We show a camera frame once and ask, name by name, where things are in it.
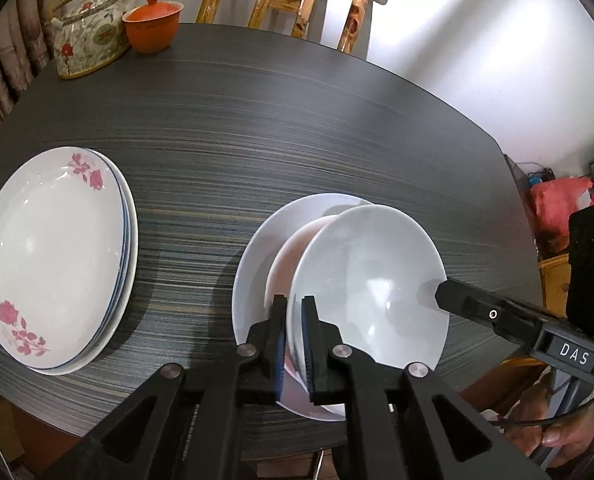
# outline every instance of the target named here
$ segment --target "white bowl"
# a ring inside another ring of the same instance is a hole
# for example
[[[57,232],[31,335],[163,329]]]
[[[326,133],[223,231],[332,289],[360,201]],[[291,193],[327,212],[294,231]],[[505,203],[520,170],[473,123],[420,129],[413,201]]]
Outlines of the white bowl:
[[[135,201],[133,200],[133,194],[128,186],[128,182],[126,178],[123,176],[122,172],[119,171],[119,168],[115,165],[115,163],[107,158],[106,155],[103,153],[95,152],[94,150],[90,150],[91,152],[99,155],[108,165],[108,167],[113,171],[117,180],[120,184],[120,189],[122,190],[122,196],[126,202],[127,210],[128,210],[128,217],[130,219],[130,252],[128,254],[128,264],[126,266],[126,278],[124,280],[124,286],[120,291],[119,298],[117,300],[117,304],[113,309],[109,319],[107,320],[106,324],[101,330],[98,338],[95,340],[94,344],[91,346],[90,349],[85,350],[77,358],[73,361],[56,367],[51,368],[50,370],[38,370],[36,368],[35,371],[39,372],[43,375],[50,375],[50,376],[58,376],[58,375],[66,375],[70,374],[80,368],[85,367],[88,363],[93,361],[95,357],[97,357],[100,352],[106,347],[106,345],[111,340],[115,330],[119,326],[119,322],[122,320],[122,316],[126,310],[126,306],[128,305],[128,300],[131,295],[131,291],[133,290],[133,282],[135,281],[135,271],[137,269],[137,252],[138,252],[138,226],[137,226],[137,211],[135,209]]]
[[[286,332],[301,380],[304,296],[315,297],[319,318],[336,324],[345,343],[376,362],[434,368],[448,332],[448,313],[435,301],[445,279],[432,240],[405,213],[363,205],[336,216],[312,239],[291,283]]]
[[[0,190],[0,343],[21,363],[53,368],[98,333],[120,280],[124,212],[103,159],[55,148]]]
[[[341,193],[304,196],[278,209],[260,225],[241,256],[232,287],[232,328],[238,344],[246,342],[248,329],[254,323],[267,317],[264,309],[266,279],[286,240],[308,222],[369,203]],[[286,374],[279,405],[314,420],[344,420],[343,416],[311,404],[301,384]]]
[[[299,264],[301,255],[306,250],[306,247],[315,235],[322,229],[322,227],[330,224],[335,215],[322,216],[312,222],[308,222],[304,227],[297,229],[293,235],[286,240],[286,243],[277,253],[273,261],[273,265],[268,272],[266,280],[266,292],[264,293],[264,309],[266,310],[266,317],[270,316],[270,307],[273,304],[273,298],[276,294],[281,294],[288,298],[290,296],[291,282],[295,269]],[[294,379],[301,381],[295,371],[295,365],[291,358],[288,348],[283,358],[283,368]]]

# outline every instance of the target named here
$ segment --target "orange tea cup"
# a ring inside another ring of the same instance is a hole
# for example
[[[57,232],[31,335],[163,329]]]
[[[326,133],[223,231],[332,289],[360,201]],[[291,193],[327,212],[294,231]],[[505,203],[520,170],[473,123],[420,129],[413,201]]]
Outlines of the orange tea cup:
[[[141,54],[153,54],[166,48],[177,34],[178,2],[146,0],[146,5],[129,10],[122,17],[131,46]]]

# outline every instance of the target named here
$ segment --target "dark wooden table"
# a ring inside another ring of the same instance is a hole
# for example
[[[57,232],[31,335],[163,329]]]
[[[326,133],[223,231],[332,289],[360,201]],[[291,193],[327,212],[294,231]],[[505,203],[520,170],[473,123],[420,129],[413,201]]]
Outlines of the dark wooden table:
[[[436,97],[303,40],[182,25],[154,56],[129,52],[72,81],[49,66],[0,131],[0,187],[43,150],[100,150],[126,176],[140,226],[132,299],[84,369],[50,378],[0,347],[0,394],[84,434],[161,364],[212,360],[234,342],[231,290],[261,222],[311,193],[346,192],[405,211],[446,273],[541,303],[534,243],[496,142]],[[514,346],[451,319],[438,370],[468,386]],[[279,407],[247,413],[244,458],[330,447],[343,424]]]

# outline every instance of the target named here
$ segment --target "orange lid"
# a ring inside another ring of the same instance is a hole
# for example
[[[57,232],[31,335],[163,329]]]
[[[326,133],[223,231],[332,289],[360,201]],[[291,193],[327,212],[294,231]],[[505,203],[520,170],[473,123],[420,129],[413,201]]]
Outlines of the orange lid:
[[[177,2],[158,2],[157,0],[146,0],[146,5],[137,7],[129,14],[124,16],[125,22],[145,22],[147,20],[156,20],[157,18],[164,18],[176,12],[180,12],[184,8],[182,4]]]

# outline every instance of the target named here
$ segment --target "black mount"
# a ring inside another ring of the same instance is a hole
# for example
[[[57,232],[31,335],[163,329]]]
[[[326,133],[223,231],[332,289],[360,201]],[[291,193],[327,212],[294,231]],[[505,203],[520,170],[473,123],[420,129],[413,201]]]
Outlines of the black mount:
[[[435,294],[444,310],[491,328],[526,355],[594,385],[594,338],[567,319],[448,278]]]
[[[237,478],[245,404],[280,397],[285,308],[276,296],[270,319],[212,364],[164,365],[41,478]],[[303,316],[311,400],[345,403],[357,479],[547,478],[426,365],[400,370],[343,345],[313,297]]]

